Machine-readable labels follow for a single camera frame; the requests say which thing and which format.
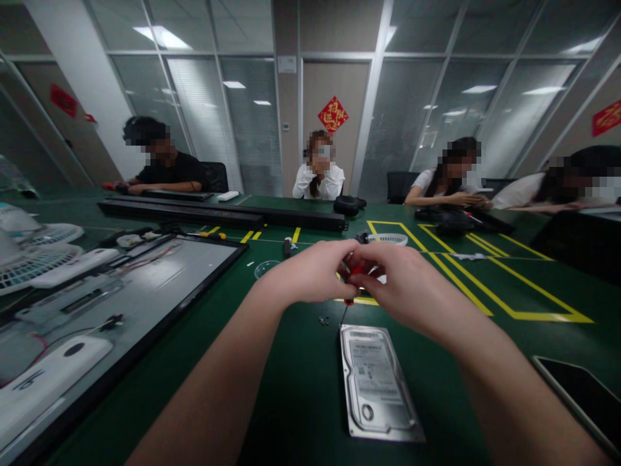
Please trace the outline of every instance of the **small basket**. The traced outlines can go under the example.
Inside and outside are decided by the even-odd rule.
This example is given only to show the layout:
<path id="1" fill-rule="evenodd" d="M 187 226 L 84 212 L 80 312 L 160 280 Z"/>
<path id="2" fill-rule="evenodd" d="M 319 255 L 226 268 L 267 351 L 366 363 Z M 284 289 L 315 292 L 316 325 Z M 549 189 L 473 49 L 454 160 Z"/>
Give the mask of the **small basket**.
<path id="1" fill-rule="evenodd" d="M 369 241 L 381 241 L 382 243 L 390 243 L 397 246 L 408 245 L 408 237 L 399 233 L 379 233 L 369 235 Z"/>

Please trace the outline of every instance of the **person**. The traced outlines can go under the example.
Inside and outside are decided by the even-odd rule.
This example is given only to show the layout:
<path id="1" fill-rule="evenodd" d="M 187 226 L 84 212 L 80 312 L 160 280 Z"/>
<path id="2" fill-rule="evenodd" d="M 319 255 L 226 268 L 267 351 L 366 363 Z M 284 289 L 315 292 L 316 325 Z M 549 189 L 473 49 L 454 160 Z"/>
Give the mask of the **person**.
<path id="1" fill-rule="evenodd" d="M 151 160 L 128 180 L 130 194 L 145 190 L 209 192 L 205 169 L 190 154 L 179 151 L 170 139 L 167 125 L 150 116 L 132 116 L 123 128 L 123 139 L 130 146 L 142 146 Z"/>
<path id="2" fill-rule="evenodd" d="M 548 214 L 609 204 L 586 196 L 585 190 L 597 185 L 598 178 L 609 175 L 608 170 L 615 166 L 621 166 L 621 148 L 591 146 L 566 157 L 561 166 L 514 181 L 494 196 L 492 203 L 496 209 Z"/>
<path id="3" fill-rule="evenodd" d="M 362 273 L 350 275 L 343 261 Z M 376 279 L 383 274 L 386 284 Z M 295 302 L 353 299 L 359 287 L 397 322 L 455 356 L 495 463 L 610 462 L 511 338 L 421 254 L 347 239 L 320 241 L 254 284 L 126 465 L 235 464 L 285 310 Z"/>
<path id="4" fill-rule="evenodd" d="M 298 170 L 293 197 L 300 199 L 323 199 L 334 201 L 345 182 L 345 172 L 334 162 L 334 144 L 327 131 L 313 131 L 310 134 L 305 162 Z"/>
<path id="5" fill-rule="evenodd" d="M 479 143 L 473 137 L 450 142 L 442 151 L 436 168 L 422 172 L 412 184 L 404 202 L 412 206 L 452 204 L 489 209 L 492 204 L 483 195 L 477 195 L 474 186 L 462 186 L 466 173 L 472 169 L 479 155 Z"/>

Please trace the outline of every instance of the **red decoration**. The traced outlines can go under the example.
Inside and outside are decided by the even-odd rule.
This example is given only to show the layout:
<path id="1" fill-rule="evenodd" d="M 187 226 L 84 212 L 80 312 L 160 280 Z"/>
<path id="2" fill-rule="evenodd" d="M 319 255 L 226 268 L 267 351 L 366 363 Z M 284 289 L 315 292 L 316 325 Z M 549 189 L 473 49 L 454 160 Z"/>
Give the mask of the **red decoration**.
<path id="1" fill-rule="evenodd" d="M 52 84 L 50 88 L 50 99 L 71 118 L 76 117 L 78 110 L 77 101 L 56 84 Z"/>
<path id="2" fill-rule="evenodd" d="M 593 115 L 593 137 L 605 133 L 621 123 L 621 100 Z"/>
<path id="3" fill-rule="evenodd" d="M 319 112 L 319 119 L 325 128 L 331 133 L 336 132 L 343 123 L 347 121 L 349 115 L 338 101 L 336 96 Z"/>

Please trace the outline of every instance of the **white pillar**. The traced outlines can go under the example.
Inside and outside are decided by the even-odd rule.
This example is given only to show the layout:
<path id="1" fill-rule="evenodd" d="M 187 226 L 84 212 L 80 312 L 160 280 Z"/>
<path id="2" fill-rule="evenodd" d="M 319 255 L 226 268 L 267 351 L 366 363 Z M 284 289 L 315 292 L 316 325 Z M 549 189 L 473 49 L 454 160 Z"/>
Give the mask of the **white pillar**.
<path id="1" fill-rule="evenodd" d="M 97 123 L 104 147 L 124 179 L 144 166 L 135 148 L 122 139 L 131 110 L 82 0 L 25 0 L 80 104 Z"/>

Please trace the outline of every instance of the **dark hair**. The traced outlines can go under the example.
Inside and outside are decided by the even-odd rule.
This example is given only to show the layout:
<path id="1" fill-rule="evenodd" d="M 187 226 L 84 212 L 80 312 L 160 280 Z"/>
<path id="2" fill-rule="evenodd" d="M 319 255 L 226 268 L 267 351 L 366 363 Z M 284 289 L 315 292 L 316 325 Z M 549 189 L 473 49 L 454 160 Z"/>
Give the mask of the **dark hair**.
<path id="1" fill-rule="evenodd" d="M 468 156 L 468 151 L 479 151 L 480 147 L 481 145 L 479 141 L 473 137 L 463 137 L 453 142 L 449 142 L 448 149 L 442 151 L 442 158 L 435 169 L 435 173 L 433 174 L 433 178 L 431 178 L 429 187 L 425 191 L 425 197 L 433 197 L 435 195 L 440 179 L 447 176 L 447 173 L 445 173 L 447 164 L 461 162 L 462 159 L 465 159 Z M 444 195 L 456 193 L 461 187 L 461 182 L 462 180 L 460 179 L 451 180 L 451 184 L 446 189 Z"/>
<path id="2" fill-rule="evenodd" d="M 123 128 L 128 146 L 150 146 L 155 140 L 169 138 L 167 125 L 150 116 L 132 116 Z"/>
<path id="3" fill-rule="evenodd" d="M 304 157 L 311 159 L 312 158 L 312 149 L 317 142 L 318 139 L 329 139 L 330 134 L 323 130 L 318 129 L 317 131 L 313 131 L 309 137 L 309 142 L 306 146 L 306 150 L 304 151 Z M 313 197 L 319 196 L 319 177 L 315 177 L 309 184 L 310 195 Z"/>
<path id="4" fill-rule="evenodd" d="M 605 177 L 612 175 L 609 168 L 621 166 L 621 148 L 617 146 L 591 146 L 573 153 L 563 160 L 563 165 L 550 167 L 546 172 L 532 202 L 552 201 L 567 204 L 580 197 L 579 189 L 565 186 L 566 176 Z"/>

